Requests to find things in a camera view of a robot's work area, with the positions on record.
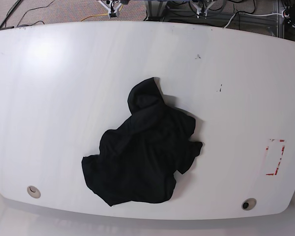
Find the black t-shirt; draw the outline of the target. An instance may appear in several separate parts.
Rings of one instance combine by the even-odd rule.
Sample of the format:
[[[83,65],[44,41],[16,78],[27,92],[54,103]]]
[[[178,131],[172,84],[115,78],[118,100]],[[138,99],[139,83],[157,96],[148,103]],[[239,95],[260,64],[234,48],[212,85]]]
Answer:
[[[130,117],[101,137],[99,153],[82,159],[86,186],[107,205],[159,204],[176,186],[175,172],[186,173],[203,144],[190,138],[196,120],[168,106],[154,78],[130,91]]]

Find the red tape rectangle marking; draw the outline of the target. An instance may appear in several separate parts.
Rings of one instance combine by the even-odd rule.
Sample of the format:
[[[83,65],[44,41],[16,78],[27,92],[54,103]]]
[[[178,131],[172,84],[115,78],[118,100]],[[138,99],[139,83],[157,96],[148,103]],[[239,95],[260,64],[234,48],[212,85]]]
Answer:
[[[264,173],[275,176],[278,173],[286,142],[282,139],[270,139],[265,151]]]

